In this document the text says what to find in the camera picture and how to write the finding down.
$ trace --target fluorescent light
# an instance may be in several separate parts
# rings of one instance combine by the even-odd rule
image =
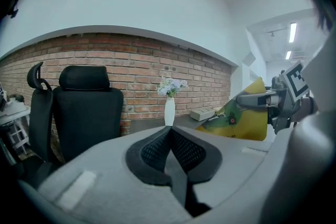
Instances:
[[[289,43],[293,43],[295,39],[296,33],[296,23],[290,24],[290,36],[289,36]]]
[[[287,55],[286,55],[286,60],[288,60],[289,59],[289,57],[290,57],[290,54],[291,54],[292,52],[291,51],[288,51],[287,52]]]

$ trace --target chair backrest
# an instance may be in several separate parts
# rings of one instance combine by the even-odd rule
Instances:
[[[28,85],[35,89],[31,98],[29,120],[29,142],[32,150],[45,162],[55,162],[57,159],[50,146],[51,118],[53,98],[48,82],[40,77],[43,62],[33,66],[27,75]]]
[[[106,67],[68,66],[54,93],[54,118],[65,161],[120,136],[123,94],[110,88]]]

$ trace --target mesh headrest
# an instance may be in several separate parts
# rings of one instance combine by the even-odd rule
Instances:
[[[59,85],[67,90],[106,90],[110,87],[106,67],[68,66],[59,77]]]
[[[37,65],[34,65],[28,72],[27,75],[27,82],[28,85],[34,89],[43,89],[41,85],[41,80],[40,80],[40,74],[37,73],[40,72],[40,68],[43,65],[43,62],[39,62]]]

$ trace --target purple flowers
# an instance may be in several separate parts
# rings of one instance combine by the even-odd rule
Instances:
[[[188,83],[185,80],[171,79],[162,77],[162,81],[158,86],[159,95],[168,95],[174,97],[182,88],[187,88]]]

